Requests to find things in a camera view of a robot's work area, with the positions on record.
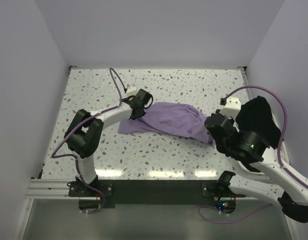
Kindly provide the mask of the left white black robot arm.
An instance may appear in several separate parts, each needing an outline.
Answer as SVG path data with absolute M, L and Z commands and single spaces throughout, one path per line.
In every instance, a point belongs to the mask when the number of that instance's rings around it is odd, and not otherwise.
M 102 131 L 121 121 L 143 117 L 153 99 L 149 92 L 140 89 L 135 95 L 122 99 L 118 106 L 94 112 L 81 109 L 76 113 L 65 132 L 64 140 L 77 159 L 77 175 L 81 181 L 79 189 L 86 196 L 93 196 L 98 190 L 94 153 L 99 146 Z

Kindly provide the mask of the purple t shirt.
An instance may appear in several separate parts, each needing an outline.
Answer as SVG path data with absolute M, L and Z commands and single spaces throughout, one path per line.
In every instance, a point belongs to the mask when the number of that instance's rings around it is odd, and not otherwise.
M 118 127 L 119 134 L 154 132 L 192 138 L 214 145 L 213 138 L 205 127 L 207 117 L 189 104 L 156 102 L 145 111 L 145 115 L 132 120 L 123 120 Z

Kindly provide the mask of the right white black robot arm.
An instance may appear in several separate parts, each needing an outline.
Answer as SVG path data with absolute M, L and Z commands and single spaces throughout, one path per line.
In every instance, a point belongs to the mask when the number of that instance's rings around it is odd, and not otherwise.
M 281 208 L 297 222 L 308 223 L 308 179 L 290 165 L 280 164 L 275 151 L 257 133 L 238 131 L 234 121 L 220 113 L 207 118 L 204 126 L 215 140 L 219 153 L 250 165 L 272 180 L 272 183 L 263 183 L 224 171 L 212 189 L 219 198 L 231 193 L 253 197 Z

